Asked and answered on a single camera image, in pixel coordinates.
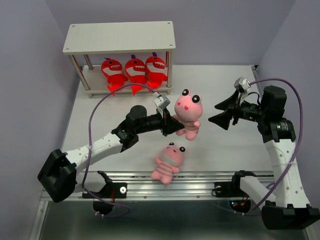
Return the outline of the red shark plush purple tag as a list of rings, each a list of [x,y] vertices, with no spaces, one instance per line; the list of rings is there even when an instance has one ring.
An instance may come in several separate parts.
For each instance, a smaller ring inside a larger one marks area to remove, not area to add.
[[[132,84],[144,85],[147,82],[145,63],[134,54],[131,55],[131,59],[125,64],[124,69]]]

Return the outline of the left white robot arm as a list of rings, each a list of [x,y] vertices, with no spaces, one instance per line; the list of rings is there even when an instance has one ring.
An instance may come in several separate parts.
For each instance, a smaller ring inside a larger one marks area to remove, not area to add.
[[[83,170],[106,157],[128,150],[139,141],[139,134],[161,131],[168,136],[183,128],[184,125],[167,109],[147,115],[144,106],[135,105],[115,129],[95,142],[67,152],[53,150],[37,179],[53,202],[62,202],[75,192],[76,178]]]

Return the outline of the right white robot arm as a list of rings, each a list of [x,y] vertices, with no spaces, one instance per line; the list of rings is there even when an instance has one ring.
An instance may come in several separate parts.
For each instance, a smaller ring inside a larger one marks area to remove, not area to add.
[[[284,89],[267,86],[259,104],[245,101],[248,91],[236,90],[232,96],[215,105],[220,114],[210,117],[211,123],[227,130],[238,120],[257,123],[272,166],[274,184],[264,186],[251,172],[236,171],[231,181],[215,182],[212,191],[218,198],[249,196],[261,210],[268,230],[302,230],[320,219],[320,210],[311,207],[296,161],[296,133],[293,123],[284,118],[287,95]]]

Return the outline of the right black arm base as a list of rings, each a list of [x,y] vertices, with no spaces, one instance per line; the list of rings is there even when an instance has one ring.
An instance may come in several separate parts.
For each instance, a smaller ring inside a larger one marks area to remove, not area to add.
[[[237,198],[246,196],[246,193],[240,189],[240,181],[241,178],[247,176],[256,177],[251,171],[236,171],[232,176],[231,181],[215,182],[211,194],[217,198]]]

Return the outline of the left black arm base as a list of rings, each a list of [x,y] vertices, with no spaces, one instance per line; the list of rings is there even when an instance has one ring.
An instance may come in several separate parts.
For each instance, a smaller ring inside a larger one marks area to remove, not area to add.
[[[125,199],[128,191],[126,182],[114,181],[101,170],[87,175],[85,187],[82,193],[85,199],[93,198],[87,190],[102,199]]]

